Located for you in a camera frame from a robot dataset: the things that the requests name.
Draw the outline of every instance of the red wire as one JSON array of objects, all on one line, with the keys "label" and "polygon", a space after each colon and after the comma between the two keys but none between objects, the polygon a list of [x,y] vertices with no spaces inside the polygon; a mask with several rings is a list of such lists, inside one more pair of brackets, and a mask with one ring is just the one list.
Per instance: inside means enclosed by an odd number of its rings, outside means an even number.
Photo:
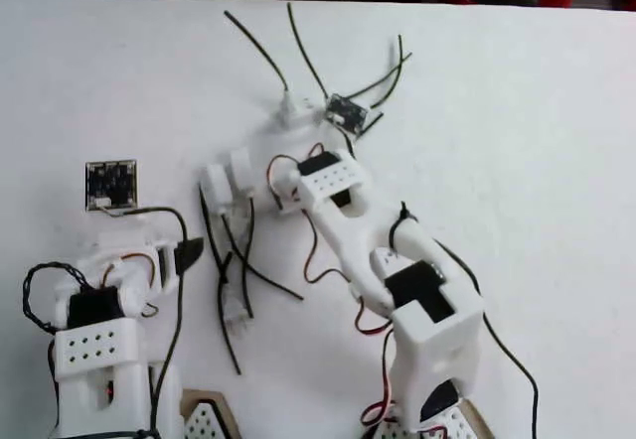
[{"label": "red wire", "polygon": [[267,186],[269,187],[269,190],[275,197],[280,198],[278,193],[274,190],[274,187],[271,185],[271,168],[273,167],[274,162],[276,162],[278,159],[288,159],[290,161],[293,161],[296,164],[298,164],[298,160],[294,158],[293,156],[289,156],[287,154],[277,154],[276,156],[271,158],[271,161],[269,161],[269,164],[267,165],[267,171],[265,172],[265,178],[267,179]]},{"label": "red wire", "polygon": [[[382,420],[387,415],[387,411],[389,411],[389,406],[391,404],[391,382],[389,381],[389,372],[387,370],[387,345],[389,344],[389,337],[393,333],[393,330],[389,330],[385,335],[385,343],[382,348],[382,381],[383,381],[383,399],[379,403],[374,403],[371,406],[367,407],[360,416],[360,422],[362,422],[363,426],[375,426],[376,424],[382,422]],[[378,413],[369,420],[366,420],[365,417],[374,409],[380,409]]]},{"label": "red wire", "polygon": [[347,283],[351,283],[349,278],[347,278],[347,275],[345,275],[342,272],[342,270],[339,270],[337,268],[328,268],[324,272],[320,273],[317,277],[309,278],[309,264],[311,263],[311,260],[314,258],[314,255],[316,254],[316,249],[318,248],[318,232],[316,231],[316,225],[314,225],[314,221],[311,219],[311,217],[309,216],[307,211],[305,211],[303,209],[301,212],[305,215],[305,217],[309,221],[309,225],[311,226],[311,231],[314,234],[314,241],[313,241],[313,244],[311,245],[311,250],[309,251],[309,255],[307,255],[307,260],[305,261],[305,266],[304,266],[304,268],[302,270],[303,275],[305,276],[305,281],[307,283],[318,283],[320,280],[322,280],[328,274],[337,273],[342,278],[344,278]]},{"label": "red wire", "polygon": [[386,330],[388,327],[391,326],[392,321],[388,320],[386,323],[384,323],[383,325],[379,326],[379,327],[375,327],[375,328],[371,328],[371,329],[364,329],[360,326],[360,320],[362,319],[362,314],[365,311],[365,301],[363,300],[362,297],[360,297],[360,310],[358,310],[358,315],[356,315],[356,320],[354,321],[354,325],[356,326],[356,330],[358,330],[360,333],[362,333],[363,335],[377,335],[378,333],[383,332],[384,330]]},{"label": "red wire", "polygon": [[313,156],[313,154],[314,154],[314,150],[315,150],[316,148],[320,148],[320,152],[321,152],[321,153],[324,153],[324,152],[325,152],[325,145],[324,145],[324,144],[322,144],[322,143],[316,143],[316,144],[314,144],[314,145],[313,145],[313,147],[309,150],[309,154],[307,154],[307,157],[308,157],[308,158],[311,158],[311,157]]},{"label": "red wire", "polygon": [[448,439],[448,429],[446,429],[446,426],[434,426],[425,431],[420,431],[419,435],[428,434],[430,436],[430,434],[435,434],[439,431],[441,431],[441,439]]}]

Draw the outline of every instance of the white surface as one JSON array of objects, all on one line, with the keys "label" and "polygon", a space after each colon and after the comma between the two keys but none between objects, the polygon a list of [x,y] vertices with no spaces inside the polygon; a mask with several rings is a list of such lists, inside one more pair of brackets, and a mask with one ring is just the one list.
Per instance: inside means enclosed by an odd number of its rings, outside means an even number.
[{"label": "white surface", "polygon": [[[20,309],[27,269],[72,257],[97,224],[132,221],[83,211],[84,162],[137,159],[140,204],[173,205],[202,234],[200,169],[279,106],[275,73],[224,9],[292,89],[320,99],[279,2],[0,0],[0,435],[45,437],[55,421],[49,339]],[[324,3],[295,15],[330,90],[382,75],[402,33],[414,56],[358,158],[479,275],[492,322],[542,389],[541,437],[630,436],[636,16]],[[155,221],[179,235],[170,216]],[[306,300],[251,281],[256,321],[235,340],[243,377],[218,331],[209,256],[187,276],[183,383],[221,390],[247,439],[355,438],[382,394],[381,339],[355,333],[346,285],[303,285],[310,242],[301,217],[257,220],[254,264]],[[332,259],[321,242],[312,271]],[[50,314],[54,283],[34,280],[34,311]],[[174,301],[147,322],[160,352]],[[485,333],[481,346],[473,401],[498,437],[530,437],[528,383]]]}]

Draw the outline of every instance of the perforated foot plate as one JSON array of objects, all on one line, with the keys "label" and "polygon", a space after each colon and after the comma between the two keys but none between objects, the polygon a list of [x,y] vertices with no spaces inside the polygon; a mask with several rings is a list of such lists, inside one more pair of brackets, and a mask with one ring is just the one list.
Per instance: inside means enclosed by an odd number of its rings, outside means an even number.
[{"label": "perforated foot plate", "polygon": [[197,405],[186,423],[186,439],[229,439],[212,404]]},{"label": "perforated foot plate", "polygon": [[[466,400],[451,406],[421,424],[421,430],[445,426],[448,439],[490,439],[494,437],[476,409]],[[399,423],[383,422],[373,439],[443,439],[442,431],[409,433]]]}]

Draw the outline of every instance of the white 3d-printed part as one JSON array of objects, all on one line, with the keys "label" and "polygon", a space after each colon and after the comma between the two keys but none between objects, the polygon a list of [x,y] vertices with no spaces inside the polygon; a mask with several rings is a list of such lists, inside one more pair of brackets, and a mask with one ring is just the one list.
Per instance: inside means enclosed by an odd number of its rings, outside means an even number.
[{"label": "white 3d-printed part", "polygon": [[302,203],[310,210],[322,201],[347,189],[360,186],[364,173],[351,157],[341,156],[341,160],[308,176],[302,176],[298,183],[298,194]]},{"label": "white 3d-printed part", "polygon": [[142,331],[132,318],[56,333],[56,380],[91,369],[141,361]]},{"label": "white 3d-printed part", "polygon": [[[457,405],[422,422],[419,429],[425,431],[434,426],[445,426],[448,439],[479,439]],[[442,431],[409,433],[396,422],[383,422],[374,435],[374,439],[442,439],[443,437]]]},{"label": "white 3d-printed part", "polygon": [[230,166],[237,189],[251,196],[255,187],[254,172],[249,160],[249,150],[245,147],[230,153]]},{"label": "white 3d-printed part", "polygon": [[224,214],[232,207],[234,196],[230,180],[221,164],[206,166],[201,176],[201,190],[211,213]]},{"label": "white 3d-printed part", "polygon": [[211,404],[199,403],[186,423],[186,439],[226,439]]}]

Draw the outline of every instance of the circuit board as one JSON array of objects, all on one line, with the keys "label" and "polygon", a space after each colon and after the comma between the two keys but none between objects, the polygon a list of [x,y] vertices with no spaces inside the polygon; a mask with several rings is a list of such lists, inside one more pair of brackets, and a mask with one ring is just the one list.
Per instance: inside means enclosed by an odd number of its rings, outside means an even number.
[{"label": "circuit board", "polygon": [[137,162],[86,163],[85,207],[87,211],[136,208]]},{"label": "circuit board", "polygon": [[358,136],[367,120],[368,110],[353,101],[332,94],[327,103],[325,118],[348,133]]}]

